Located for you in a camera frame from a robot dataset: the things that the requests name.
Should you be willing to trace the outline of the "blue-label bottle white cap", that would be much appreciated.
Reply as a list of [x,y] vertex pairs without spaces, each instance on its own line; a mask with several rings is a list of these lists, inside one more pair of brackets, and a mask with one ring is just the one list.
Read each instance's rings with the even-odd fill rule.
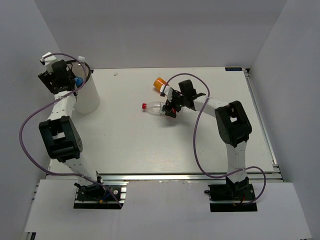
[[85,57],[78,56],[79,62],[76,61],[72,64],[72,72],[75,75],[74,80],[77,88],[79,88],[86,79],[87,74],[84,72],[82,68],[82,67],[86,68],[85,60],[86,60]]

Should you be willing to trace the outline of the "orange juice bottle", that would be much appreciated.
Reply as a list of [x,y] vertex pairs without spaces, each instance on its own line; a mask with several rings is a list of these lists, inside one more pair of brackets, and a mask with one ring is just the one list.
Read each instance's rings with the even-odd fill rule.
[[153,88],[158,92],[161,93],[165,87],[165,85],[167,84],[167,82],[162,79],[161,77],[158,77],[154,83],[153,83]]

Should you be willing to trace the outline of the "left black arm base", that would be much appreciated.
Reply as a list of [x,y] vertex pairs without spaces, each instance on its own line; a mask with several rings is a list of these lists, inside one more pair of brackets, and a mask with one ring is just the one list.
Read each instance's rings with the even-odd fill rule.
[[124,204],[121,185],[106,185],[113,195],[97,184],[74,184],[77,188],[73,208],[82,210],[120,210]]

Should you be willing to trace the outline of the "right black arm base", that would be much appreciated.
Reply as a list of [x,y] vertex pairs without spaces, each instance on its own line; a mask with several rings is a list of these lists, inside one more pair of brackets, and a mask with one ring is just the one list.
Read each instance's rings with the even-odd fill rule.
[[224,184],[211,184],[204,194],[209,196],[212,213],[257,212],[254,202],[256,198],[253,185],[245,177],[240,182],[233,183],[229,178]]

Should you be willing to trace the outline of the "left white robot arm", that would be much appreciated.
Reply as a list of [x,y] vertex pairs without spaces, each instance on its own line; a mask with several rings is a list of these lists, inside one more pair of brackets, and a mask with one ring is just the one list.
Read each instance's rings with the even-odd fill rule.
[[73,121],[72,113],[77,103],[76,76],[67,61],[52,61],[41,73],[40,80],[54,94],[56,102],[46,121],[39,123],[39,131],[49,157],[67,166],[76,174],[80,186],[97,182],[99,174],[87,160],[81,158],[83,143]]

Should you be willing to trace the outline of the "large clear red-label bottle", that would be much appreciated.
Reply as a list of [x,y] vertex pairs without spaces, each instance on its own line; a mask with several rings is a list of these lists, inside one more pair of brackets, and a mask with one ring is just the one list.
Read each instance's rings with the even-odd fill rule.
[[163,110],[165,103],[161,101],[155,101],[150,103],[142,104],[142,111],[148,113],[152,116],[162,117],[165,116],[165,111]]

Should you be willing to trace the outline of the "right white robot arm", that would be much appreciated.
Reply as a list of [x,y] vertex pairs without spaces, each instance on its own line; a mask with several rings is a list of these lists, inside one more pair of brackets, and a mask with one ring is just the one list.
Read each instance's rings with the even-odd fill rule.
[[174,90],[168,85],[162,85],[160,95],[166,97],[162,111],[166,116],[175,118],[183,107],[198,112],[193,130],[193,154],[200,171],[210,177],[200,165],[196,149],[196,134],[201,115],[207,114],[216,120],[217,130],[225,143],[227,152],[227,172],[225,175],[226,195],[236,200],[244,193],[244,187],[249,184],[246,172],[246,146],[252,126],[240,101],[221,102],[210,98],[210,94],[197,93],[191,80],[179,83],[180,90]]

